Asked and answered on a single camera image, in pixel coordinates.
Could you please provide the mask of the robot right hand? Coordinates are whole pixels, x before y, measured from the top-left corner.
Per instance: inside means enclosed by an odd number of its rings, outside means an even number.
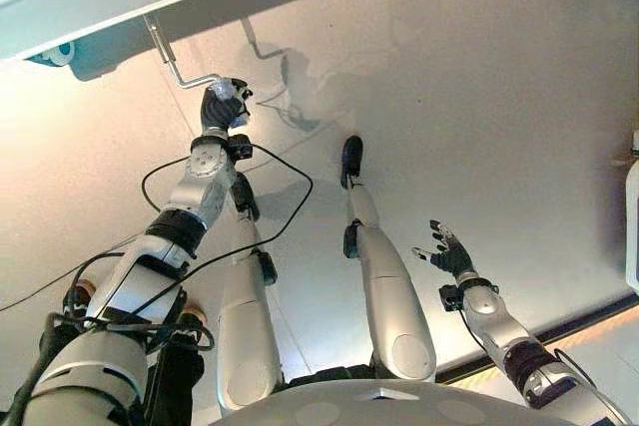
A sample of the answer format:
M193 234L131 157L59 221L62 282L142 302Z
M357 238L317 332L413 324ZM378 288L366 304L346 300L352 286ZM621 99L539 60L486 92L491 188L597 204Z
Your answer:
M459 281L465 274L475 274L477 271L465 246L457 235L443 222L431 219L429 221L431 235L436 241L436 251L428 251L414 246L412 254L443 272L451 274Z

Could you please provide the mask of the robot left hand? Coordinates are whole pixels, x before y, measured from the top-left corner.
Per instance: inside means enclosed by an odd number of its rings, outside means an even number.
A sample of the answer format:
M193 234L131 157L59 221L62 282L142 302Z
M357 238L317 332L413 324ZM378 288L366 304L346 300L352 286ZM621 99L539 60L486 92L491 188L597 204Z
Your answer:
M227 131L244 126L250 116L247 100L253 95L249 85L237 78L219 77L205 90L201 104L201 125Z

